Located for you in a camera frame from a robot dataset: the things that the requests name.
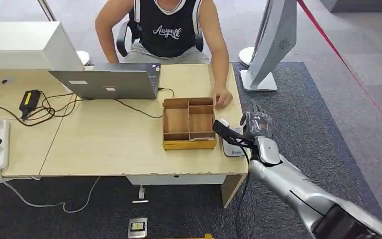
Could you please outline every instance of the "speaker grille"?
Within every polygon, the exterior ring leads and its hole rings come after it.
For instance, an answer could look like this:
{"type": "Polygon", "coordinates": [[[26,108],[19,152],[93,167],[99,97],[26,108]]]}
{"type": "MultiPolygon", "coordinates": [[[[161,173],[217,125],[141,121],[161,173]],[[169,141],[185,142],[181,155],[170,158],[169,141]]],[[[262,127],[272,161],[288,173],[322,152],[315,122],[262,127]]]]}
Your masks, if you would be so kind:
{"type": "Polygon", "coordinates": [[[290,48],[290,41],[288,38],[285,38],[279,42],[279,49],[280,50],[287,50],[289,48],[290,48]]]}

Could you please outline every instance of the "wooden box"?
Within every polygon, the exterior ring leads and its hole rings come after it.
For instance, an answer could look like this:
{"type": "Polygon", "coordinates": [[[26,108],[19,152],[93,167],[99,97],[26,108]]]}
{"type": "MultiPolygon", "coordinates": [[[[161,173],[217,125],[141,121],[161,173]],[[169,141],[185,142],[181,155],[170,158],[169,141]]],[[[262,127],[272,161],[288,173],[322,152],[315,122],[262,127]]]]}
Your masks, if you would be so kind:
{"type": "Polygon", "coordinates": [[[163,101],[163,148],[216,147],[212,98],[176,98],[163,101]]]}

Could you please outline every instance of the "man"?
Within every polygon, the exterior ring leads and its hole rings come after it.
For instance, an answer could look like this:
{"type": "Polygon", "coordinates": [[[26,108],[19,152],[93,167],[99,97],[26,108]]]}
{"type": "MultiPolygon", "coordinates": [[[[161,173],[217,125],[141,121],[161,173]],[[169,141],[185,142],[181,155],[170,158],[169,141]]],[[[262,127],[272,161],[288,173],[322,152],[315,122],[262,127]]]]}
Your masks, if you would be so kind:
{"type": "Polygon", "coordinates": [[[118,63],[112,28],[131,10],[140,28],[140,43],[133,43],[126,62],[162,64],[208,63],[195,47],[200,26],[212,54],[213,104],[227,106],[232,95],[226,88],[229,54],[220,30],[213,0],[108,0],[95,27],[110,63],[118,63]]]}

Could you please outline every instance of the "red rope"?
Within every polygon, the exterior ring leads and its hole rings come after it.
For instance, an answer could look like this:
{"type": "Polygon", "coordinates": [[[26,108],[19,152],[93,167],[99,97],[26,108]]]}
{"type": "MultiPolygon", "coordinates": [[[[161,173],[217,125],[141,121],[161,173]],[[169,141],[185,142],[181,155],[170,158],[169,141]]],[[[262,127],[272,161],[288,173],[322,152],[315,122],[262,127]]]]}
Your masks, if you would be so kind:
{"type": "Polygon", "coordinates": [[[317,30],[320,32],[320,34],[326,39],[327,43],[329,43],[330,47],[333,49],[333,51],[336,53],[336,55],[340,58],[340,60],[343,62],[343,64],[348,68],[351,75],[354,77],[354,79],[357,81],[358,85],[363,89],[365,94],[370,98],[373,105],[377,108],[377,110],[382,115],[382,110],[378,106],[378,104],[375,102],[375,100],[372,98],[372,96],[368,93],[368,91],[365,89],[361,81],[355,76],[355,74],[352,72],[352,70],[349,68],[348,64],[346,64],[345,60],[343,59],[342,55],[339,53],[339,51],[336,49],[335,45],[332,43],[330,38],[326,35],[326,32],[324,32],[323,28],[318,24],[317,20],[315,19],[314,15],[310,12],[310,10],[307,8],[307,6],[304,3],[304,0],[296,0],[298,1],[301,8],[304,10],[305,14],[307,14],[308,18],[312,21],[314,26],[317,28],[317,30]]]}

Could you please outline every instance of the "black sleeveless shirt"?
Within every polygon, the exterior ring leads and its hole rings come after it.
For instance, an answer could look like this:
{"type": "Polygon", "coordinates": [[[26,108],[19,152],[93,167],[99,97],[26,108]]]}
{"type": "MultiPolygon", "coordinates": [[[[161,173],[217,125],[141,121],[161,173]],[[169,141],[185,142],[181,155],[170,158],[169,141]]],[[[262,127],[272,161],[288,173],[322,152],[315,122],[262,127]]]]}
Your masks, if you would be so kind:
{"type": "Polygon", "coordinates": [[[135,22],[140,43],[151,54],[176,57],[195,46],[195,35],[201,32],[198,9],[201,0],[180,0],[172,11],[165,11],[157,0],[134,0],[135,22]]]}

